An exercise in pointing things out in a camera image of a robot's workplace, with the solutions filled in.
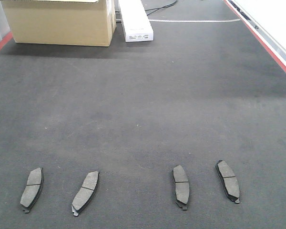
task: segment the black cable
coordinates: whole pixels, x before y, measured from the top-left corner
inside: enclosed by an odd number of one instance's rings
[[[150,13],[147,14],[147,16],[148,16],[148,15],[151,15],[152,13],[157,12],[158,10],[166,9],[166,8],[172,7],[172,6],[174,6],[177,2],[178,2],[178,0],[175,0],[175,1],[174,1],[173,3],[171,3],[171,4],[167,4],[167,5],[162,6],[162,7],[147,9],[147,10],[145,10],[145,11],[151,11],[151,10],[153,10],[153,12],[150,12]]]

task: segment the brake pad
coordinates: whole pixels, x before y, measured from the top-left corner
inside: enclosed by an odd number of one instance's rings
[[[42,168],[37,168],[30,172],[27,185],[21,196],[20,204],[23,207],[24,213],[29,213],[31,208],[36,203],[43,186],[43,171]]]
[[[178,165],[173,169],[173,179],[175,184],[176,204],[182,208],[183,211],[186,211],[190,196],[190,185],[187,175],[181,165]]]
[[[239,204],[239,185],[233,170],[225,161],[218,161],[215,167],[223,183],[225,194],[231,201]]]
[[[78,216],[79,213],[89,204],[97,188],[98,179],[98,171],[90,172],[87,174],[82,187],[72,202],[72,212],[74,213],[74,216]]]

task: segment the red stripe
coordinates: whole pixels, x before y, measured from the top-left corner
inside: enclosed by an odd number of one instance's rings
[[[13,34],[9,32],[6,34],[6,36],[0,41],[0,50],[3,48],[4,45],[6,45],[7,42],[9,42],[13,38]]]
[[[231,7],[231,5],[229,3],[227,3],[227,0],[224,0],[226,5],[232,10],[234,11],[234,13],[237,15],[237,11],[234,7]],[[257,33],[247,25],[247,23],[245,22],[246,27],[251,31],[251,33],[255,36],[255,38],[262,44],[262,46],[266,49],[266,51],[270,54],[270,56],[277,62],[277,64],[284,70],[284,72],[286,73],[286,65],[284,65],[282,63],[282,61],[278,58],[278,56],[271,51],[271,49],[269,48],[269,46],[263,42],[260,37],[257,35]]]

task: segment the cardboard box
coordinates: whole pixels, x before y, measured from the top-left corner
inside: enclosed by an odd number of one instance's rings
[[[18,43],[109,46],[113,0],[3,0]]]
[[[119,8],[126,42],[153,40],[153,29],[141,0],[119,0]]]

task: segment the white box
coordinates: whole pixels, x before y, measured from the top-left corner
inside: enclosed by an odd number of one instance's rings
[[[141,0],[119,0],[119,8],[126,42],[153,40],[153,29]]]

